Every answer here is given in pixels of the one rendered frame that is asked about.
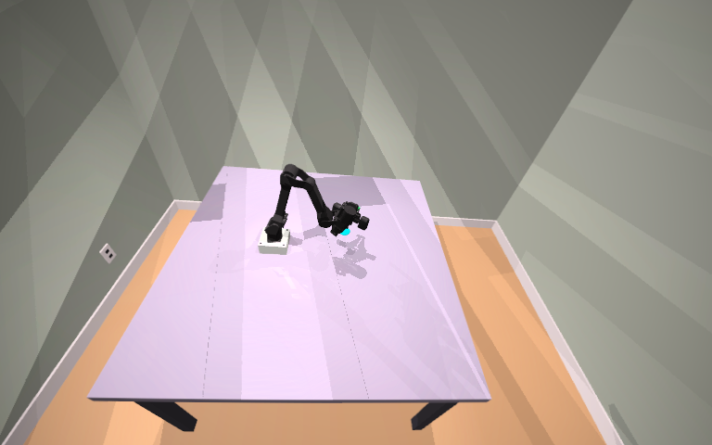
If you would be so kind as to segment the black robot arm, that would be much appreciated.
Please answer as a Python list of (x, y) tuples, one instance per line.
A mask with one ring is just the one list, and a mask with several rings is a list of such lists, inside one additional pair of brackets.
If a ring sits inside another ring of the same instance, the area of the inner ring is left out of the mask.
[[(297, 176), (302, 181), (297, 180)], [(283, 238), (282, 228), (284, 228), (288, 216), (286, 204), (292, 186), (303, 188), (307, 191), (315, 207), (319, 225), (323, 228), (332, 226), (330, 233), (334, 236), (341, 234), (349, 226), (351, 220), (357, 217), (356, 212), (359, 205), (353, 202), (344, 202), (340, 210), (330, 210), (324, 203), (315, 179), (294, 164), (287, 164), (284, 167), (280, 174), (280, 185), (281, 189), (275, 213), (264, 229), (265, 234), (267, 234), (267, 243), (279, 243)]]

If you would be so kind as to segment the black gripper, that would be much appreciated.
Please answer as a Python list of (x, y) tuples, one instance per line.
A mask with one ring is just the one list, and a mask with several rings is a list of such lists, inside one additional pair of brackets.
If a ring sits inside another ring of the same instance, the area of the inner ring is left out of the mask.
[[(336, 202), (336, 203), (333, 205), (332, 210), (340, 210), (341, 206), (342, 206), (341, 204), (339, 204), (339, 203)], [(355, 219), (351, 220), (351, 222), (349, 223), (349, 226), (352, 225), (352, 223), (358, 223), (358, 226), (357, 226), (358, 228), (360, 228), (360, 229), (362, 229), (362, 230), (366, 230), (370, 219), (367, 218), (367, 217), (365, 217), (365, 216), (362, 216), (362, 217), (361, 217), (361, 214), (359, 213), (359, 211), (360, 211), (360, 210), (357, 210), (357, 212), (356, 212), (357, 217), (356, 217)], [(361, 219), (360, 219), (360, 218), (361, 218)], [(346, 229), (348, 229), (349, 226), (348, 226)]]

